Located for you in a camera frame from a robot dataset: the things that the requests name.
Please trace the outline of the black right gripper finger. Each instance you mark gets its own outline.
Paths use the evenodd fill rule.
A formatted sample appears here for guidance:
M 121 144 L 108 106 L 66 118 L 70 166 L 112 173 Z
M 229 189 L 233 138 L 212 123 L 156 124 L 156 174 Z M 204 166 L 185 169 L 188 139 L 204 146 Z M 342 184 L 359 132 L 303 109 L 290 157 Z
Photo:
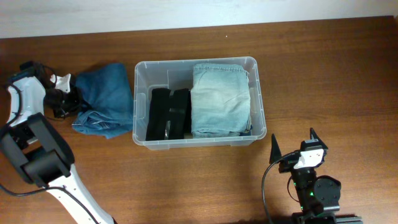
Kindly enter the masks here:
M 313 128 L 310 128 L 310 139 L 321 145 L 323 149 L 328 149 L 328 146 L 319 138 L 318 134 Z
M 277 139 L 275 134 L 271 135 L 271 153 L 270 153 L 270 159 L 269 159 L 269 164 L 273 164 L 274 162 L 277 162 L 280 158 L 282 157 L 280 147 L 278 145 Z

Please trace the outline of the dark blue jeans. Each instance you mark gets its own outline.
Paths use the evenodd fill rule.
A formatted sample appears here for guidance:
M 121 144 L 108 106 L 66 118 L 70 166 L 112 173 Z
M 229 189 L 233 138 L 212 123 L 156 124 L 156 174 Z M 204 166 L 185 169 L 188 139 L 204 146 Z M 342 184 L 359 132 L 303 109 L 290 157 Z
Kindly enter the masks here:
M 72 123 L 75 131 L 107 139 L 132 131 L 133 97 L 123 64 L 83 72 L 77 76 L 76 87 L 85 103 Z

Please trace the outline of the light blue jeans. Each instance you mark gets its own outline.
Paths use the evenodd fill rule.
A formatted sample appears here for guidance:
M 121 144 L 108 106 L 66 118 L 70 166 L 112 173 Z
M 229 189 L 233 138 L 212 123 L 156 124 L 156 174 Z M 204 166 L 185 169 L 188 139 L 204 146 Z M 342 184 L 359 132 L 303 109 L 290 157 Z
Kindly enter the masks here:
M 250 128 L 249 74 L 242 66 L 194 65 L 190 94 L 194 138 L 236 137 Z

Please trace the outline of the large black garment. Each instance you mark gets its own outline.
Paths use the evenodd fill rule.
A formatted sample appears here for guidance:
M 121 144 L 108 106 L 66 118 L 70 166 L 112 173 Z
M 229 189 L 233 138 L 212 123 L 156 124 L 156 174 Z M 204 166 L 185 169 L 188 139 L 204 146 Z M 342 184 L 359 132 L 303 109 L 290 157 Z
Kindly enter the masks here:
M 191 94 L 188 88 L 152 90 L 146 141 L 178 140 L 190 133 Z

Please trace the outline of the teal blue garment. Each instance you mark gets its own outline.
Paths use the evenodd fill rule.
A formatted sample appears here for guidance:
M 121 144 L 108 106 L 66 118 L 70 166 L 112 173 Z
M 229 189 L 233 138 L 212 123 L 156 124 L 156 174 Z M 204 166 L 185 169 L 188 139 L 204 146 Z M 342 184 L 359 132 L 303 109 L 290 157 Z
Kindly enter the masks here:
M 252 131 L 252 125 L 250 125 L 249 129 L 246 129 L 244 132 L 240 133 L 240 136 L 250 136 Z

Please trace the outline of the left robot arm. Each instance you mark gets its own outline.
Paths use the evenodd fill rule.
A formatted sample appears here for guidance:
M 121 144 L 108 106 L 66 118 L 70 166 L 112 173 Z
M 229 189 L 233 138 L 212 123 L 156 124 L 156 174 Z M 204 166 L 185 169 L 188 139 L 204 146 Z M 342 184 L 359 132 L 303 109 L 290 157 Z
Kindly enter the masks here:
M 1 152 L 25 182 L 38 187 L 23 195 L 48 192 L 77 223 L 114 223 L 81 181 L 70 146 L 45 115 L 50 109 L 54 121 L 62 120 L 86 106 L 75 77 L 60 77 L 40 62 L 19 69 L 5 84 L 11 111 L 1 128 Z

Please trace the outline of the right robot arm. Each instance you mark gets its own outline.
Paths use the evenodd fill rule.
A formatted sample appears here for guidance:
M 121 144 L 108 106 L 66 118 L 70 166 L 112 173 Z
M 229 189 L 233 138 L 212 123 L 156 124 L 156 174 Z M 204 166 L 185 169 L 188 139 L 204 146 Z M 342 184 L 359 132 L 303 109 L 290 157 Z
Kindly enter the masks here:
M 282 155 L 276 136 L 271 136 L 271 154 L 269 166 L 262 176 L 262 201 L 268 221 L 272 223 L 265 197 L 265 178 L 274 165 L 279 172 L 290 173 L 288 182 L 292 182 L 297 193 L 296 201 L 300 212 L 293 213 L 289 223 L 362 223 L 363 219 L 355 215 L 338 217 L 340 210 L 341 182 L 328 175 L 318 176 L 315 169 L 320 167 L 327 155 L 328 147 L 310 128 L 310 139 L 300 143 L 300 149 Z

